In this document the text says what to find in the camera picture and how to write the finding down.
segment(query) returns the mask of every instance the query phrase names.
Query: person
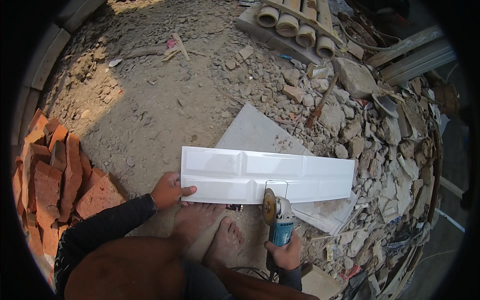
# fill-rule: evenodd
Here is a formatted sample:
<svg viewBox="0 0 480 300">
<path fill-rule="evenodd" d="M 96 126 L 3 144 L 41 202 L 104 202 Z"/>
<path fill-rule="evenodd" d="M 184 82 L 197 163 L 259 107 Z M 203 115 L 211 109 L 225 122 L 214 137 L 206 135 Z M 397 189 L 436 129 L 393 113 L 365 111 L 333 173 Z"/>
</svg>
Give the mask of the person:
<svg viewBox="0 0 480 300">
<path fill-rule="evenodd" d="M 61 299 L 317 299 L 301 293 L 300 237 L 265 247 L 279 267 L 279 283 L 226 267 L 244 243 L 241 230 L 224 217 L 202 260 L 182 259 L 221 215 L 225 204 L 182 203 L 169 237 L 125 237 L 157 211 L 197 191 L 180 187 L 179 175 L 165 173 L 150 194 L 83 220 L 62 234 L 54 265 Z"/>
</svg>

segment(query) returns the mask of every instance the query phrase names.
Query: black sleeve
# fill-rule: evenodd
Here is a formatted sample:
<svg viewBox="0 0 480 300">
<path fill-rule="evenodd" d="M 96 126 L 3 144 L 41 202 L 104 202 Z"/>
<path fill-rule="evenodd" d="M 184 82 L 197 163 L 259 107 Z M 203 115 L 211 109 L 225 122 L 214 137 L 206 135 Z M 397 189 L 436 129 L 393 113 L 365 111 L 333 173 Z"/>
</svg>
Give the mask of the black sleeve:
<svg viewBox="0 0 480 300">
<path fill-rule="evenodd" d="M 301 265 L 298 268 L 290 271 L 279 267 L 278 283 L 289 288 L 294 288 L 301 292 Z"/>
<path fill-rule="evenodd" d="M 103 210 L 66 229 L 55 257 L 53 274 L 57 295 L 63 299 L 70 273 L 89 253 L 108 241 L 124 237 L 157 211 L 152 196 L 145 194 Z"/>
</svg>

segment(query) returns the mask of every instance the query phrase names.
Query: hand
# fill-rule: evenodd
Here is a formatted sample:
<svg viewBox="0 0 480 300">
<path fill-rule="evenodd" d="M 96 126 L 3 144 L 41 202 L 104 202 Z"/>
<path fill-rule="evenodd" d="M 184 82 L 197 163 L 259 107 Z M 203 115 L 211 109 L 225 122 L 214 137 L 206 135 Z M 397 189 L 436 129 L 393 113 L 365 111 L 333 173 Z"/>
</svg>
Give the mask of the hand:
<svg viewBox="0 0 480 300">
<path fill-rule="evenodd" d="M 297 235 L 295 229 L 292 229 L 290 242 L 277 247 L 272 242 L 266 241 L 265 249 L 273 256 L 273 261 L 280 268 L 290 271 L 300 266 L 300 237 Z"/>
<path fill-rule="evenodd" d="M 173 206 L 182 196 L 190 196 L 197 191 L 196 186 L 180 187 L 179 174 L 166 172 L 150 193 L 158 209 Z"/>
</svg>

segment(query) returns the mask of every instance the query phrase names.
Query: leg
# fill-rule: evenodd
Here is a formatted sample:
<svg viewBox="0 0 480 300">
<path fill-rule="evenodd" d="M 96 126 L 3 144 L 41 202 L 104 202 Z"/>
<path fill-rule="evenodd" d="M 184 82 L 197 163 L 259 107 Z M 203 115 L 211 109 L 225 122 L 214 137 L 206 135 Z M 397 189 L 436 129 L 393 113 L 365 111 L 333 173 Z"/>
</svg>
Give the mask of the leg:
<svg viewBox="0 0 480 300">
<path fill-rule="evenodd" d="M 238 300 L 242 299 L 317 299 L 292 288 L 254 278 L 227 268 L 226 262 L 243 245 L 244 238 L 235 223 L 225 217 L 215 234 L 212 245 L 204 256 L 203 263 L 212 270 L 227 287 L 228 291 Z"/>
<path fill-rule="evenodd" d="M 168 238 L 127 237 L 102 245 L 72 271 L 65 299 L 179 299 L 185 279 L 180 256 L 224 209 L 182 207 Z"/>
</svg>

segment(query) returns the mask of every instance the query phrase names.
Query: white ceramic tile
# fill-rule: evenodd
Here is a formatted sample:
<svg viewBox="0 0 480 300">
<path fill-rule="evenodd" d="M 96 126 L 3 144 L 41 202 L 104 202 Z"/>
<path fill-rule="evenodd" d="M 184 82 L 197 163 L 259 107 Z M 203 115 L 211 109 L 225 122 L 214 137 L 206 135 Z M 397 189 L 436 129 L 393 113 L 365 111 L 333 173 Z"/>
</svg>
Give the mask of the white ceramic tile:
<svg viewBox="0 0 480 300">
<path fill-rule="evenodd" d="M 316 156 L 183 147 L 181 186 L 197 193 L 184 201 L 261 204 L 265 185 L 291 203 L 348 198 L 355 162 Z"/>
</svg>

